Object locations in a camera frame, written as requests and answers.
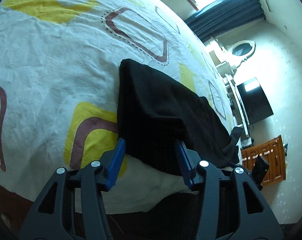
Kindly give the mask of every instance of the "brown dresser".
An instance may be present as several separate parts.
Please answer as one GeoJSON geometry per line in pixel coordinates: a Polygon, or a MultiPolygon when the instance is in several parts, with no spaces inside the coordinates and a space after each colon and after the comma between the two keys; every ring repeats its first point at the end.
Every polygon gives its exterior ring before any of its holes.
{"type": "Polygon", "coordinates": [[[268,142],[241,150],[243,166],[252,171],[258,155],[264,157],[270,168],[262,185],[271,185],[285,180],[285,159],[281,135],[268,142]]]}

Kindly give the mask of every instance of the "bed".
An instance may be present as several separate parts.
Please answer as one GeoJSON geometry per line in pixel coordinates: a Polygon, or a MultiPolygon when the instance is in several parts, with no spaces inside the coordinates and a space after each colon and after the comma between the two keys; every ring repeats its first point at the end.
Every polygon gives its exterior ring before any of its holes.
{"type": "MultiPolygon", "coordinates": [[[[203,43],[161,1],[1,1],[2,187],[34,201],[58,167],[83,168],[114,148],[118,68],[126,58],[205,96],[229,133],[235,126],[203,43]],[[101,121],[93,125],[92,118],[101,121]],[[74,147],[75,141],[82,146],[74,147]]],[[[187,191],[182,177],[126,155],[103,200],[108,214],[148,211],[187,191]]]]}

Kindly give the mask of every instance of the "tv screen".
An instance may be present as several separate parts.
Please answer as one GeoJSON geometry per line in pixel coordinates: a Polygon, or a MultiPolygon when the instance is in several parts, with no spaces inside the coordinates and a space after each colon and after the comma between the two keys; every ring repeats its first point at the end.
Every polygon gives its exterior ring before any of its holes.
{"type": "Polygon", "coordinates": [[[252,124],[273,115],[269,101],[256,78],[237,85],[249,123],[252,124]]]}

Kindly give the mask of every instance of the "black garment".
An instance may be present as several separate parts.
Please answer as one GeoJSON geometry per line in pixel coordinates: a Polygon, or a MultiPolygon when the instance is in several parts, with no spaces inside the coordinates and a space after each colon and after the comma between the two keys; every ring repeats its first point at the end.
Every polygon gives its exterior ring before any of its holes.
{"type": "Polygon", "coordinates": [[[205,97],[168,75],[126,59],[120,65],[118,136],[126,152],[160,171],[181,175],[174,142],[222,168],[238,162],[236,143],[243,128],[229,135],[205,97]]]}

